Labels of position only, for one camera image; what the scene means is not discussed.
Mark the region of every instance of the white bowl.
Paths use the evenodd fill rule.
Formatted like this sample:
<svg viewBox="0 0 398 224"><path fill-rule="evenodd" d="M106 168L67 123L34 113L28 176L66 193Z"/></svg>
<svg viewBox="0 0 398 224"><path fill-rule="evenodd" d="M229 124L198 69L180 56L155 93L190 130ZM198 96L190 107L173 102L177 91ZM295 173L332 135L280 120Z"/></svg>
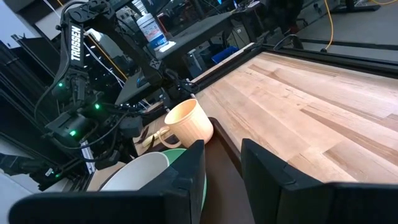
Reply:
<svg viewBox="0 0 398 224"><path fill-rule="evenodd" d="M161 152L150 152L122 167L100 191L139 190L169 166L169 159Z"/></svg>

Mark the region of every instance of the black table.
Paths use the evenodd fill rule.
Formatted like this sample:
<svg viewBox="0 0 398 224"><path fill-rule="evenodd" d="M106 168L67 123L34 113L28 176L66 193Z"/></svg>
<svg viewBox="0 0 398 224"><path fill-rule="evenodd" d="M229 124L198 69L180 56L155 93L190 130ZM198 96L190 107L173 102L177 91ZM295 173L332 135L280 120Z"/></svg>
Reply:
<svg viewBox="0 0 398 224"><path fill-rule="evenodd" d="M187 66L182 62L182 56L218 33L232 29L231 19L235 17L235 14L226 12L196 22L169 40L176 43L173 47L163 53L156 52L155 56L163 60L168 68L175 70L181 78L192 79Z"/></svg>

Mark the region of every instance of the yellow cable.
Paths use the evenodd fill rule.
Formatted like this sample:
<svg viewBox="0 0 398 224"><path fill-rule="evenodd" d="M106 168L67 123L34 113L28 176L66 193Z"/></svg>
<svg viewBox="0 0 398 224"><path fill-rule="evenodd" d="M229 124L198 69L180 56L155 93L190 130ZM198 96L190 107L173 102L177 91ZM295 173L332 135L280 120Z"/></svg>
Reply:
<svg viewBox="0 0 398 224"><path fill-rule="evenodd" d="M326 10L328 11L328 16L329 16L329 21L330 21L330 29L331 29L331 34L330 34L330 41L329 44L325 47L325 49L328 49L331 45L331 42L333 41L333 21L331 19L331 15L330 15L330 11L329 11L329 6L328 6L328 2L325 0L325 6L326 6Z"/></svg>
<svg viewBox="0 0 398 224"><path fill-rule="evenodd" d="M376 3L376 4L379 4L379 5L386 5L386 4L391 4L391 3L394 3L394 2L396 2L396 1L398 1L398 0L393 0L393 1L391 1L391 2L377 2L377 1L375 1L375 0L371 0L371 2L374 2L374 3Z"/></svg>
<svg viewBox="0 0 398 224"><path fill-rule="evenodd" d="M57 2L59 3L59 5L63 6L63 4L60 2L60 0L57 0ZM102 52L102 54L106 57L106 59L109 60L109 62L111 62L111 64L116 68L116 70L127 80L127 76L120 70L120 68L113 63L113 61L108 57L108 55L105 53L105 51L100 47L100 45L97 44L97 42L90 36L87 35L88 38L90 38L90 40L97 46L97 48Z"/></svg>

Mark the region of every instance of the floor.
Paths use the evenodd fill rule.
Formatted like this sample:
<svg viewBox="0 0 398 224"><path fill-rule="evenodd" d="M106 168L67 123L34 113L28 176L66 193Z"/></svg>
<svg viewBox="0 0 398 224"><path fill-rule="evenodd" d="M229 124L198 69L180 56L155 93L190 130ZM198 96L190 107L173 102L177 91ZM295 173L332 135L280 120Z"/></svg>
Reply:
<svg viewBox="0 0 398 224"><path fill-rule="evenodd" d="M398 183L398 80L262 53L197 98L239 149L251 138L324 182Z"/></svg>
<svg viewBox="0 0 398 224"><path fill-rule="evenodd" d="M334 26L334 40L349 42L364 42L372 44L398 45L398 3L382 6L376 12L357 12L350 14L332 14ZM306 39L330 39L330 22L327 15L301 30L298 34ZM322 44L305 43L308 50L324 48ZM332 45L329 52L347 54L360 57L378 58L398 61L398 51L361 49Z"/></svg>

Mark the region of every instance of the blue object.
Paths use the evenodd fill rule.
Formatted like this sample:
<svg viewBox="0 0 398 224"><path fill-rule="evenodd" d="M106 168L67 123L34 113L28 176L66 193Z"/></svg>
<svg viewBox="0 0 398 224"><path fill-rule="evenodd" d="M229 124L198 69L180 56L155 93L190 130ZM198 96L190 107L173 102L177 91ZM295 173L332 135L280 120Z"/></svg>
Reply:
<svg viewBox="0 0 398 224"><path fill-rule="evenodd" d="M237 47L230 46L227 49L223 50L222 52L212 56L211 59L214 61L214 63L218 64L222 62L224 59L231 56L233 53L237 52L238 50L239 49Z"/></svg>

